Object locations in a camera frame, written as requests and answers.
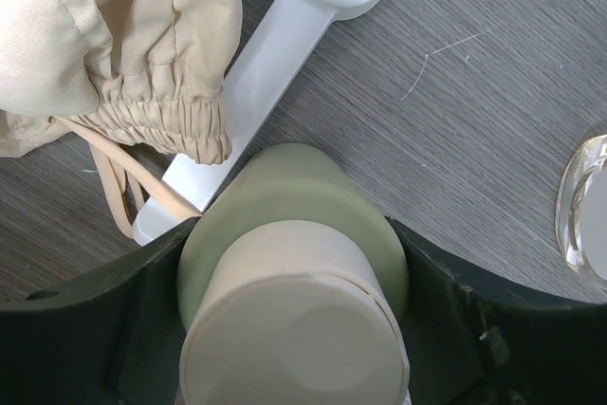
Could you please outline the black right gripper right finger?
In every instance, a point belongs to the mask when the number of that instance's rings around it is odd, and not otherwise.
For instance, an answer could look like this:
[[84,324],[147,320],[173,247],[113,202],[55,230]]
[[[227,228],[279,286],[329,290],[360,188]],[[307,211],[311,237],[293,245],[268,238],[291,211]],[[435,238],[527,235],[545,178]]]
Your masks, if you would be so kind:
[[392,220],[415,404],[603,404],[606,306],[512,282]]

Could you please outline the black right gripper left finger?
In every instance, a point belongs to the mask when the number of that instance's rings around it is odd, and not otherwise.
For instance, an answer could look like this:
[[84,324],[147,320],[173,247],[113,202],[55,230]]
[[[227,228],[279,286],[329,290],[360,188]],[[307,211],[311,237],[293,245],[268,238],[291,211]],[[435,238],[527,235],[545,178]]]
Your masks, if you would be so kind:
[[185,338],[176,275],[196,222],[24,301],[2,302],[2,403],[174,403]]

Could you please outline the clear amber liquid bottle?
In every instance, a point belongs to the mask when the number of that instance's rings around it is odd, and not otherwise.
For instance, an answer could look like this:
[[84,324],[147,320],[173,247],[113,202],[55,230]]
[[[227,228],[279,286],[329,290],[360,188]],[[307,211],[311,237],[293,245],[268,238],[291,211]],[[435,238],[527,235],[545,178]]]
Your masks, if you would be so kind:
[[584,141],[561,177],[555,233],[565,263],[606,287],[606,137]]

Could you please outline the green bottle cream cap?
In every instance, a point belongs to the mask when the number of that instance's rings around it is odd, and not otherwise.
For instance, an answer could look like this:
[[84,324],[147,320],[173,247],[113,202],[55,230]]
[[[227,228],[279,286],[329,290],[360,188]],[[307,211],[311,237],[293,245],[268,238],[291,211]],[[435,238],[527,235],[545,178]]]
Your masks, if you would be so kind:
[[257,154],[195,225],[177,273],[189,404],[401,404],[404,249],[320,150]]

